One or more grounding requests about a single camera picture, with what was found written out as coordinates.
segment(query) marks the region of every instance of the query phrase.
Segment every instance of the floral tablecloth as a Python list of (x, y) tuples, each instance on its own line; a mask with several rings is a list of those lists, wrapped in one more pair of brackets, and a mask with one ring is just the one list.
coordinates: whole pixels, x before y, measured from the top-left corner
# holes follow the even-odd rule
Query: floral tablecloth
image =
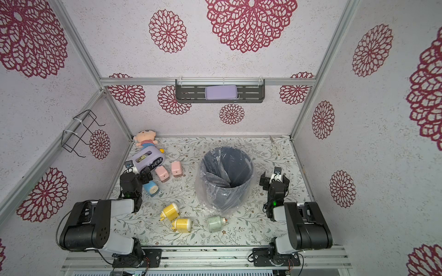
[[(259, 176), (266, 172), (270, 176), (274, 166), (282, 167), (282, 172), (290, 180), (286, 201), (309, 201), (309, 195), (290, 145), (288, 137), (277, 138), (158, 138), (157, 148), (165, 150), (163, 166), (170, 173), (170, 164), (179, 160), (184, 175), (161, 183), (153, 173), (154, 182), (160, 192), (150, 197), (143, 191), (141, 209), (134, 214), (117, 216), (111, 219), (112, 229), (121, 235), (137, 237), (146, 245), (266, 245), (273, 237), (287, 232), (285, 223), (270, 221), (263, 213), (267, 201), (267, 191), (259, 186)], [(245, 151), (253, 160), (257, 170), (257, 181), (252, 183), (252, 191), (247, 201), (233, 215), (228, 216), (229, 224), (223, 230), (209, 233), (205, 211), (195, 195), (194, 182), (198, 164), (204, 154), (219, 146), (233, 146)], [(133, 146), (132, 156), (139, 149)], [(119, 182), (115, 184), (111, 198), (120, 193)], [(182, 234), (171, 230), (171, 223), (160, 221), (162, 209), (175, 202), (181, 218), (193, 220), (191, 233)]]

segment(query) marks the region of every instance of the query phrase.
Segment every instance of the clear plastic bag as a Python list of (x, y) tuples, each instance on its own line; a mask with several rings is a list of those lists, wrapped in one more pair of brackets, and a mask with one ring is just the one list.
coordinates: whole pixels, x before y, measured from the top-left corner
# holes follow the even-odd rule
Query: clear plastic bag
[(201, 160), (195, 191), (208, 213), (228, 216), (247, 200), (255, 180), (253, 162), (244, 151), (217, 147)]

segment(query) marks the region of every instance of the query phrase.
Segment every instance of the stuffed doll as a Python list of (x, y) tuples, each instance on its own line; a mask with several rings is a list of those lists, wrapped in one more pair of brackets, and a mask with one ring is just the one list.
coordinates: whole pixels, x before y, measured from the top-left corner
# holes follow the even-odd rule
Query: stuffed doll
[(139, 148), (155, 146), (158, 144), (158, 141), (155, 140), (155, 135), (156, 133), (153, 130), (143, 130), (134, 137), (135, 141), (137, 141), (136, 145)]

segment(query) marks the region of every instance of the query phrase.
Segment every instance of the red mandala print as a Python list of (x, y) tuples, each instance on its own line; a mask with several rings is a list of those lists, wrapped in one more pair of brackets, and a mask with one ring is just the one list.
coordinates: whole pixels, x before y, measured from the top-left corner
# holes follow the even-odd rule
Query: red mandala print
[[(132, 78), (126, 74), (113, 74), (110, 78)], [(113, 85), (108, 86), (110, 94), (120, 103), (127, 106), (137, 106), (144, 102), (144, 89), (141, 85)]]
[(187, 42), (183, 21), (171, 11), (157, 11), (149, 23), (149, 33), (155, 45), (166, 53), (181, 51)]
[(417, 122), (420, 135), (431, 138), (442, 151), (442, 27), (419, 60), (416, 72), (410, 76), (410, 119)]
[(206, 0), (212, 31), (231, 50), (256, 52), (279, 38), (296, 0)]
[(6, 69), (45, 79), (65, 66), (68, 42), (46, 0), (1, 0), (0, 29)]
[(360, 77), (376, 72), (384, 64), (391, 49), (393, 36), (388, 25), (377, 25), (358, 43), (353, 55), (353, 71)]
[(190, 103), (179, 103), (176, 101), (175, 86), (163, 87), (158, 92), (158, 102), (161, 108), (175, 115), (184, 114), (192, 107)]
[(1, 243), (0, 239), (0, 271), (2, 271), (3, 261), (6, 259), (6, 256), (4, 255), (4, 250), (6, 249), (5, 246)]
[(23, 220), (42, 222), (63, 207), (68, 194), (68, 183), (63, 172), (49, 168), (27, 199), (17, 209)]
[(330, 132), (332, 132), (334, 124), (335, 110), (333, 106), (327, 101), (320, 102), (313, 112), (313, 133), (319, 139), (325, 139), (330, 135)]
[(234, 125), (241, 122), (244, 118), (244, 109), (236, 104), (228, 104), (221, 108), (220, 119), (228, 125)]
[(437, 244), (414, 248), (408, 255), (407, 268), (408, 276), (441, 276), (442, 248)]
[[(314, 78), (312, 73), (299, 72), (291, 78)], [(305, 96), (310, 90), (310, 86), (307, 85), (284, 85), (279, 90), (279, 97), (285, 103), (296, 105), (305, 100)]]
[(330, 192), (333, 200), (341, 207), (350, 207), (356, 199), (356, 187), (351, 176), (342, 170), (335, 172), (330, 179)]
[(111, 141), (106, 132), (101, 129), (95, 130), (89, 140), (92, 155), (97, 159), (105, 159), (111, 149), (110, 143)]

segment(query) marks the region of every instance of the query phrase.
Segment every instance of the plastic trash bag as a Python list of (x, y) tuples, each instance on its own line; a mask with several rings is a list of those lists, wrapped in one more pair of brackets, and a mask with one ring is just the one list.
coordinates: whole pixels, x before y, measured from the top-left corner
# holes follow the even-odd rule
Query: plastic trash bag
[(208, 213), (228, 216), (247, 200), (255, 180), (253, 162), (244, 151), (217, 147), (201, 160), (195, 191)]

